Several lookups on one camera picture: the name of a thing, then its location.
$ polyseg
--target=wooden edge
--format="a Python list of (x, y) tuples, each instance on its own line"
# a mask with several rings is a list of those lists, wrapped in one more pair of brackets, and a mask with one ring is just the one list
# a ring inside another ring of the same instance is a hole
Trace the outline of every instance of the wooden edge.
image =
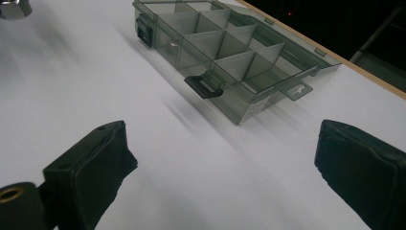
[(259, 9), (257, 9), (256, 7), (254, 7), (253, 5), (243, 1), (243, 0), (235, 0), (236, 2), (238, 2), (239, 4), (243, 5), (246, 8), (249, 8), (257, 13), (259, 13), (260, 15), (267, 17), (269, 19), (271, 19), (272, 21), (275, 21), (275, 23), (277, 23), (279, 26), (283, 27), (284, 29), (286, 29), (287, 31), (289, 31), (290, 33), (298, 36), (299, 38), (303, 39), (304, 41), (310, 43), (311, 45), (319, 48), (320, 50), (328, 53), (330, 56), (332, 56), (333, 58), (336, 58), (337, 60), (341, 61), (343, 64), (347, 65), (350, 69), (354, 70), (355, 72), (357, 72), (358, 74), (366, 77), (367, 79), (369, 79), (370, 81), (375, 82), (376, 84), (380, 85), (381, 87), (383, 87), (384, 89), (394, 93), (395, 95), (397, 95), (399, 98), (402, 98), (403, 100), (406, 100), (406, 92), (401, 91), (400, 89), (394, 87), (393, 85), (383, 81), (382, 79), (378, 78), (377, 76), (369, 73), (368, 71), (362, 69), (361, 67), (355, 65), (354, 63), (344, 59), (343, 57), (335, 54), (334, 52), (330, 51), (329, 49), (327, 49), (326, 47), (320, 45), (319, 43), (315, 42), (314, 40), (308, 38), (307, 36), (293, 30), (292, 28), (286, 26), (285, 24), (283, 24), (281, 21), (279, 21), (278, 19), (270, 16), (269, 14), (267, 14), (264, 11), (261, 11)]

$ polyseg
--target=white table surface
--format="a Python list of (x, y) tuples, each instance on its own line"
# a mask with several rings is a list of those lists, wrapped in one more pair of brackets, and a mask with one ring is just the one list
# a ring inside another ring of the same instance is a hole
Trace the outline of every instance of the white table surface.
[(347, 66), (235, 126), (134, 31), (125, 1), (31, 1), (0, 20), (0, 187), (125, 120), (139, 168), (97, 229), (369, 229), (314, 166), (324, 119), (406, 151), (406, 102)]

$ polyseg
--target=plastic organizer box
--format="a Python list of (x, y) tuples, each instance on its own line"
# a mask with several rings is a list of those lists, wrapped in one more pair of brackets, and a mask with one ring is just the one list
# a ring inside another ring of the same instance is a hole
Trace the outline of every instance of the plastic organizer box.
[(341, 63), (254, 11), (215, 0), (135, 0), (135, 28), (203, 99), (242, 124), (300, 99), (302, 81)]

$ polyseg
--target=metal nut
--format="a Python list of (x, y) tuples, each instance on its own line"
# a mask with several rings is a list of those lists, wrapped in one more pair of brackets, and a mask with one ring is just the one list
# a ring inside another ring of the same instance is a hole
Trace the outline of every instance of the metal nut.
[(28, 0), (0, 0), (0, 18), (5, 20), (24, 18), (32, 11)]

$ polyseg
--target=dark background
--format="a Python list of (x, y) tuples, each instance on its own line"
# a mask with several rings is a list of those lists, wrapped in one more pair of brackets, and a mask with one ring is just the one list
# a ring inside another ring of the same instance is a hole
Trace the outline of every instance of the dark background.
[[(350, 59), (405, 0), (246, 0), (284, 24)], [(405, 10), (366, 50), (406, 70)]]

